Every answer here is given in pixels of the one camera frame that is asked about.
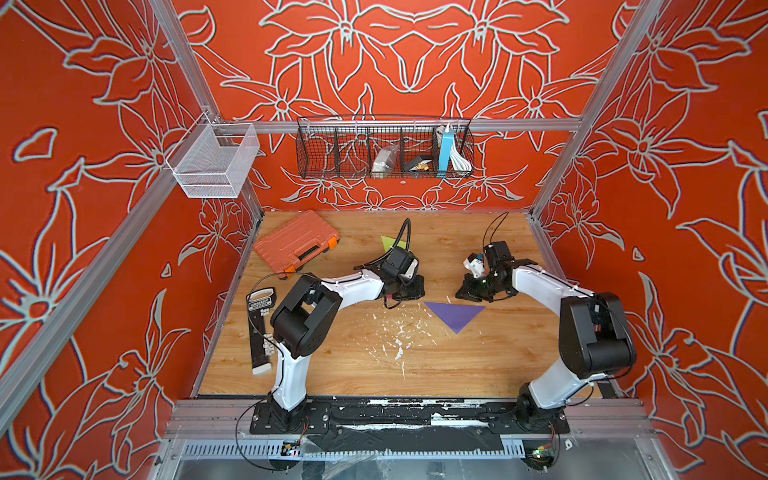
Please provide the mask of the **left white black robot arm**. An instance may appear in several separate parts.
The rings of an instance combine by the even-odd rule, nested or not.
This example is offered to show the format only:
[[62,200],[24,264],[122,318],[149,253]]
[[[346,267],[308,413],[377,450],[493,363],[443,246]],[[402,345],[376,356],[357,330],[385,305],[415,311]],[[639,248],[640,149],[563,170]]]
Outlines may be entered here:
[[288,431],[300,425],[311,356],[325,341],[339,311],[362,302],[401,303],[424,295],[420,274],[389,277],[362,269],[337,278],[301,276],[270,319],[278,352],[277,377],[267,401],[271,418]]

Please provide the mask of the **purple square paper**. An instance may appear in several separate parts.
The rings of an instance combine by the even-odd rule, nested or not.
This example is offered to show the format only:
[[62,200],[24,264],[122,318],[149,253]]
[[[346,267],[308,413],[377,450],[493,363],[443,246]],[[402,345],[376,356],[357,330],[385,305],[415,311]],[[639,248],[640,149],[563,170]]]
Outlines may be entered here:
[[426,302],[425,305],[455,334],[461,333],[484,310],[483,306],[477,305],[436,302]]

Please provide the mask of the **lime green square paper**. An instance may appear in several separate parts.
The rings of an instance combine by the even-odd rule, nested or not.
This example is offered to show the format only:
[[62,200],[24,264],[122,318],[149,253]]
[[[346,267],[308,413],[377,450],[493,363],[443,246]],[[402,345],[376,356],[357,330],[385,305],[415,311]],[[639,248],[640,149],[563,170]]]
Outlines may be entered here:
[[[388,237],[388,236],[382,236],[381,237],[381,241],[382,241],[384,252],[387,252],[387,251],[389,251],[394,246],[395,239],[392,238],[392,237]],[[399,241],[397,243],[397,246],[400,247],[400,248],[406,249],[407,248],[407,241],[406,240],[401,240],[401,241]]]

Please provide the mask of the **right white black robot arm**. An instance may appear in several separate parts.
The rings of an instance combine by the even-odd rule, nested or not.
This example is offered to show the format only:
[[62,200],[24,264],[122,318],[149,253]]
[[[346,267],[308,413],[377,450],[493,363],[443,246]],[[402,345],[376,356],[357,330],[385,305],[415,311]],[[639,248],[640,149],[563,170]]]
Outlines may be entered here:
[[559,319],[558,358],[544,374],[524,384],[513,418],[536,431],[552,424],[568,400],[586,385],[627,373],[636,362],[623,304],[613,293],[570,284],[530,261],[513,262],[484,275],[467,273],[456,297],[494,302],[524,294]]

